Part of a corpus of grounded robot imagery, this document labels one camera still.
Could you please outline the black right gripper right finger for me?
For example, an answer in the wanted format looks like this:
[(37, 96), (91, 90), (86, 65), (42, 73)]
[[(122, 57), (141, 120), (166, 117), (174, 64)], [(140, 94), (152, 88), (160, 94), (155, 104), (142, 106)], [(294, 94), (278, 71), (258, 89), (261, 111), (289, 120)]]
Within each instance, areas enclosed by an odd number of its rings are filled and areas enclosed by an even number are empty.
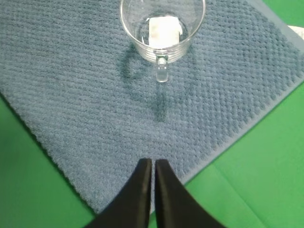
[(159, 228), (223, 228), (188, 193), (165, 159), (155, 163), (155, 213)]

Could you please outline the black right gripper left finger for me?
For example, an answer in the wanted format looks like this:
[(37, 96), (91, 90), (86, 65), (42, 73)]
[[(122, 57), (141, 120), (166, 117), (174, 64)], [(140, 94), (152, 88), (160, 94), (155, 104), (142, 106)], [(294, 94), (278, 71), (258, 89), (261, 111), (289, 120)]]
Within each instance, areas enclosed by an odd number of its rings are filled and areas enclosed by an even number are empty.
[(146, 228), (151, 206), (151, 159), (140, 159), (120, 192), (87, 228)]

